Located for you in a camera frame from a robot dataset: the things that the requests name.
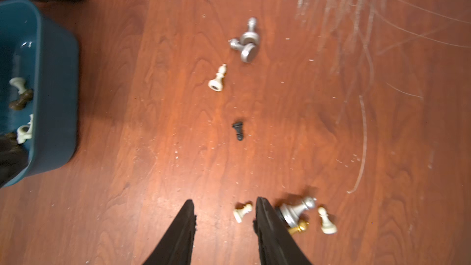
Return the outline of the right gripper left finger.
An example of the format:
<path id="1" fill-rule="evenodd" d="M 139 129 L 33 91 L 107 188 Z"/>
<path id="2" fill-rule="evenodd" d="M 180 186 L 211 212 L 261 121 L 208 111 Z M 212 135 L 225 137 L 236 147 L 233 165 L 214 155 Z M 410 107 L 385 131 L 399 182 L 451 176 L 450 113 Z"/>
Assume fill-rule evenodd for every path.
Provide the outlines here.
<path id="1" fill-rule="evenodd" d="M 190 265 L 195 232 L 195 205 L 188 199 L 144 265 Z"/>

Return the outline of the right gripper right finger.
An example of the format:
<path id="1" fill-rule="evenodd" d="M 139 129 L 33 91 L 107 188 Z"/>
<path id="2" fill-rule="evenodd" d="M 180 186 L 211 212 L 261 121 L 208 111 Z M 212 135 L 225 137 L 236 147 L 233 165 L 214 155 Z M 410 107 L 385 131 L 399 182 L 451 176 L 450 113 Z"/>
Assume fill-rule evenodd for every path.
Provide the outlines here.
<path id="1" fill-rule="evenodd" d="M 257 198 L 255 212 L 253 228 L 262 265 L 311 265 L 266 198 Z"/>

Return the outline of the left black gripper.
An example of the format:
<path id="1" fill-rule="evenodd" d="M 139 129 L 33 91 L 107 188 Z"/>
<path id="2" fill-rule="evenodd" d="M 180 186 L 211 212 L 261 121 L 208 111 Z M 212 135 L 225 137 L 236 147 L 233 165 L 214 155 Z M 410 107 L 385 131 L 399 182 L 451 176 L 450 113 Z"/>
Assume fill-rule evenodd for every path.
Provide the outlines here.
<path id="1" fill-rule="evenodd" d="M 1 188 L 28 165 L 28 151 L 17 142 L 17 135 L 9 132 L 1 136 Z"/>

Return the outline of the teal plastic storage bin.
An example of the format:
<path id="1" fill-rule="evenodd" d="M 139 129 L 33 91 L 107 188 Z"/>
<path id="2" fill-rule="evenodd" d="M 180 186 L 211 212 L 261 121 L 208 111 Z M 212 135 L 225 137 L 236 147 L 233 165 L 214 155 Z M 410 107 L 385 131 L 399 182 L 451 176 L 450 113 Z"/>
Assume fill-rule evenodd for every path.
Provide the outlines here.
<path id="1" fill-rule="evenodd" d="M 9 103 L 18 90 L 14 77 L 26 80 L 34 98 L 22 110 Z M 5 186 L 58 169 L 73 156 L 77 144 L 79 44 L 75 36 L 44 16 L 28 0 L 1 2 L 1 135 L 17 134 L 34 115 L 33 137 L 21 144 L 28 165 Z"/>

